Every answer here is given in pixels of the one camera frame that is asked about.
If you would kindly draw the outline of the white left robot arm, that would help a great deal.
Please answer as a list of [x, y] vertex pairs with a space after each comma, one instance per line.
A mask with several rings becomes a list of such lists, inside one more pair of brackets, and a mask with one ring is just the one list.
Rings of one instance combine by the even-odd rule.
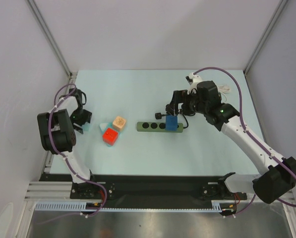
[[91, 171], [74, 151], [76, 132], [83, 134], [83, 126], [91, 122], [92, 113], [83, 106], [87, 102], [86, 94], [74, 84], [68, 94], [54, 101], [54, 107], [37, 115], [40, 139], [43, 148], [53, 155], [62, 157], [72, 177], [72, 195], [88, 198], [95, 197], [99, 192], [96, 183], [90, 181]]

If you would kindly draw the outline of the beige cube socket adapter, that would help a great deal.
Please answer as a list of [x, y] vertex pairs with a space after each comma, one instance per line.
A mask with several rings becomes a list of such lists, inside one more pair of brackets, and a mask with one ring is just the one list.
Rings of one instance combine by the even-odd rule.
[[125, 125], [126, 125], [126, 119], [124, 119], [123, 117], [120, 117], [120, 116], [117, 116], [113, 123], [113, 128], [116, 130], [116, 131], [123, 131]]

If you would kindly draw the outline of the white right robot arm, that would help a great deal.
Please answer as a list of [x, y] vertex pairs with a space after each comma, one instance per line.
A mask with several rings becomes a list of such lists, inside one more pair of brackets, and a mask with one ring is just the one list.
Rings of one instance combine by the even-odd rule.
[[192, 83], [191, 90], [176, 90], [166, 112], [169, 115], [204, 115], [206, 121], [229, 137], [252, 161], [257, 175], [231, 173], [218, 186], [223, 199], [236, 192], [254, 193], [267, 204], [278, 200], [296, 185], [296, 159], [284, 158], [270, 148], [247, 127], [240, 113], [230, 104], [221, 101], [213, 81]]

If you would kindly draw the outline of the red cube socket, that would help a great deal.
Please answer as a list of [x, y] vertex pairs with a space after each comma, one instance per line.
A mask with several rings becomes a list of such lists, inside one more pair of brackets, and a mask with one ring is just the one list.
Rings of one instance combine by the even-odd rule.
[[113, 146], [118, 139], [118, 132], [109, 127], [104, 132], [102, 139], [106, 144]]

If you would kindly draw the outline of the small teal charger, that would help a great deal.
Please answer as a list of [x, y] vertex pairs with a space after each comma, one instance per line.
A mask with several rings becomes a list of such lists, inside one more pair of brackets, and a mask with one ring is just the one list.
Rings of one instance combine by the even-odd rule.
[[82, 128], [83, 128], [84, 131], [89, 131], [90, 128], [91, 128], [91, 124], [90, 124], [90, 123], [86, 123], [86, 124], [84, 124], [84, 125], [82, 126]]

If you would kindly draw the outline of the blue cube socket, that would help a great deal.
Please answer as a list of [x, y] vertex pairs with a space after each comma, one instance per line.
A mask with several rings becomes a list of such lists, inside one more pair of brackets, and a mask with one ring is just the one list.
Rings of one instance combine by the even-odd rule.
[[177, 131], [178, 118], [177, 116], [167, 115], [166, 116], [166, 131]]

